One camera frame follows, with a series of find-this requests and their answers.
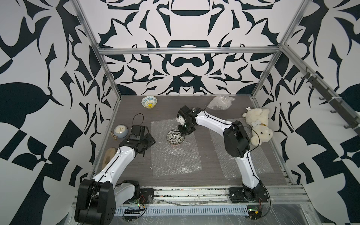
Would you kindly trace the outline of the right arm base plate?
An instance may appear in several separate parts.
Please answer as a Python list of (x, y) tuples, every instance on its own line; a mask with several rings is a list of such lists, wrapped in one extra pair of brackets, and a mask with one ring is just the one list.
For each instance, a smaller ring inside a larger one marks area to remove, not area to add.
[(267, 203), (269, 194), (267, 189), (260, 183), (255, 188), (244, 187), (230, 187), (229, 199), (233, 203)]

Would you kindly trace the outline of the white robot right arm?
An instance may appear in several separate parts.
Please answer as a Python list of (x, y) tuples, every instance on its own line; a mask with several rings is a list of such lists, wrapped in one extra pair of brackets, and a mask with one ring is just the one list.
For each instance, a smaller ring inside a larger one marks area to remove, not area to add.
[(183, 106), (176, 116), (178, 130), (183, 136), (196, 131), (196, 125), (206, 127), (224, 139), (225, 150), (232, 156), (240, 170), (242, 187), (229, 188), (230, 201), (268, 202), (269, 193), (256, 174), (251, 159), (250, 138), (246, 127), (239, 121), (230, 122), (208, 114), (200, 108)]

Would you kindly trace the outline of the black white patterned bowl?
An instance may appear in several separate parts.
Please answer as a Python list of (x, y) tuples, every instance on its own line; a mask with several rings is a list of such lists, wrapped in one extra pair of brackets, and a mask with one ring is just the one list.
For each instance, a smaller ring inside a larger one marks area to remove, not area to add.
[(179, 145), (184, 142), (185, 137), (177, 129), (170, 130), (166, 135), (166, 140), (171, 145)]

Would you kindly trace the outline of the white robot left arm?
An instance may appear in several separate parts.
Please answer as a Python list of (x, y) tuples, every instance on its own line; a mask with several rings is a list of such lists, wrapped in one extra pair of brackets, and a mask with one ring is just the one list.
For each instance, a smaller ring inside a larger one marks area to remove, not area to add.
[(81, 182), (75, 221), (85, 225), (108, 225), (118, 207), (128, 200), (139, 199), (139, 182), (117, 182), (129, 163), (138, 154), (144, 155), (155, 142), (147, 126), (133, 125), (130, 135), (119, 144), (110, 162), (92, 179)]

